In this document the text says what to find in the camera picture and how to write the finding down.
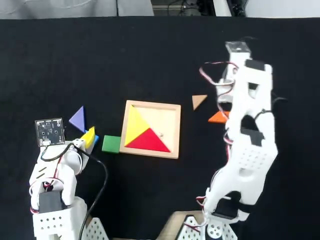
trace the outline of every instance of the tangram puzzle board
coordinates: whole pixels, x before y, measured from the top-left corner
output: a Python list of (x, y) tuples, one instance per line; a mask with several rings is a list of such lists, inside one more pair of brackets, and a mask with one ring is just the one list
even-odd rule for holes
[(181, 106), (127, 100), (120, 152), (177, 159)]

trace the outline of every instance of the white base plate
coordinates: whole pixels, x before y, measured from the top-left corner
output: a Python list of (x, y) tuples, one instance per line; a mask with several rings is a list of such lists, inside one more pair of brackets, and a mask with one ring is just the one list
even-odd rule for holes
[(105, 232), (104, 226), (102, 225), (98, 217), (92, 218), (88, 227), (86, 228), (86, 240), (109, 240)]
[[(191, 226), (199, 225), (194, 216), (187, 216), (184, 221)], [(182, 225), (176, 240), (238, 240), (237, 235), (229, 224), (217, 220), (210, 220), (208, 224), (197, 228)]]

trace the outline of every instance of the yellow triangle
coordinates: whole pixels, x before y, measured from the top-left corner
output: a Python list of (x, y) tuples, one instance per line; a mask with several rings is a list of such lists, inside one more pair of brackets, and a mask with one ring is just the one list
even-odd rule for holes
[(88, 132), (86, 132), (82, 137), (81, 139), (83, 139), (85, 141), (85, 148), (88, 149), (91, 144), (93, 144), (94, 140), (95, 140), (95, 136), (96, 136), (96, 133), (95, 133), (95, 127), (91, 127), (89, 129)]
[(148, 128), (150, 128), (148, 123), (142, 118), (137, 109), (131, 105), (126, 126), (124, 146), (131, 143), (136, 139), (136, 137), (140, 136)]

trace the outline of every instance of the wooden frame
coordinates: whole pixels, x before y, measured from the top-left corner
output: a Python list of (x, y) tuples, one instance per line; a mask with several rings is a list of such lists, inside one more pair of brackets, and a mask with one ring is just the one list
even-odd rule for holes
[[(172, 110), (175, 112), (175, 121), (172, 123), (173, 134), (173, 150), (171, 152), (145, 150), (138, 148), (125, 147), (125, 139), (127, 133), (128, 117), (130, 106), (140, 107), (140, 108), (150, 108), (150, 109), (160, 109), (160, 110)], [(152, 157), (170, 158), (177, 159), (179, 157), (179, 140), (180, 140), (180, 120), (181, 120), (181, 106), (176, 104), (167, 103), (157, 103), (157, 102), (146, 102), (146, 101), (132, 101), (127, 100), (125, 105), (121, 142), (120, 142), (120, 152), (127, 154), (137, 154)]]

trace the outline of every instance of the circuit board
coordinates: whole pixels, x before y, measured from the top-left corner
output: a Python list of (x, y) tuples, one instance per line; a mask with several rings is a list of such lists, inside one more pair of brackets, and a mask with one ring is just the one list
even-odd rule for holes
[(39, 147), (65, 144), (62, 118), (37, 120), (34, 123)]

